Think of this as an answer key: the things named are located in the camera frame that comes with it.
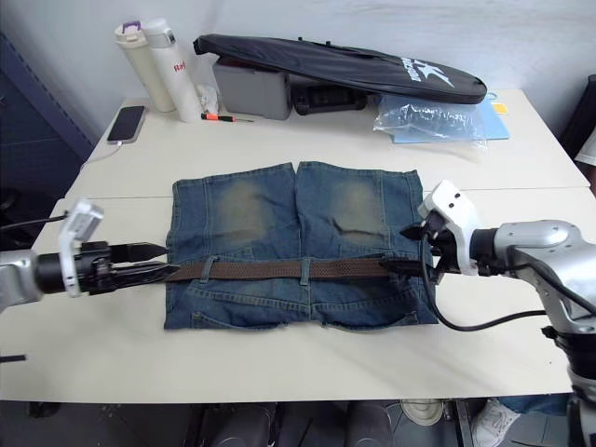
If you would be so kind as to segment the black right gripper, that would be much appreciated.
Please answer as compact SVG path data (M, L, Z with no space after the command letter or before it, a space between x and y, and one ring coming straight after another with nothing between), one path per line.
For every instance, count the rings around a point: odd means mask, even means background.
M414 260L381 260L379 264L387 271L398 275L427 275L431 282L440 282L445 274L460 273L456 257L454 235L447 229L447 221L438 212L430 212L421 224L411 224L400 231L410 240L421 240L423 253L430 249L432 256L438 261L433 266L430 261Z

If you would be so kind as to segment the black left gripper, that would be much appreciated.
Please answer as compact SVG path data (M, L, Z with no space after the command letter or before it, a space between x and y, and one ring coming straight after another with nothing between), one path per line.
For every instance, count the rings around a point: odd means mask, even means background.
M149 261L167 252L165 247L140 242L111 245L105 241L85 242L75 256L80 291L98 295L116 290L115 286L139 286L165 281L179 270L175 264L161 262L115 267L114 263Z

